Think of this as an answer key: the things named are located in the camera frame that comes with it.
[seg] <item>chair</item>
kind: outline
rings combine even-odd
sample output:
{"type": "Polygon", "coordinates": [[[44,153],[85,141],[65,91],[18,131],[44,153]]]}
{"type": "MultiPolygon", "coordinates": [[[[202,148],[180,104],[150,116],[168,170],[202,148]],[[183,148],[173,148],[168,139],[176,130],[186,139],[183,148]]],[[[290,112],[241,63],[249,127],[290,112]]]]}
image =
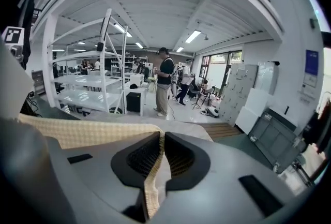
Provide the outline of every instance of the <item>chair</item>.
{"type": "Polygon", "coordinates": [[[197,97],[196,102],[191,104],[191,105],[194,105],[192,109],[194,109],[196,106],[201,109],[200,105],[198,105],[198,101],[201,97],[200,92],[194,90],[194,87],[193,87],[192,83],[190,83],[189,91],[190,91],[190,95],[195,95],[197,97]]]}
{"type": "Polygon", "coordinates": [[[214,90],[215,90],[215,86],[200,93],[200,95],[203,96],[203,102],[201,106],[203,105],[207,97],[208,97],[208,106],[209,106],[210,95],[214,92],[214,90]]]}

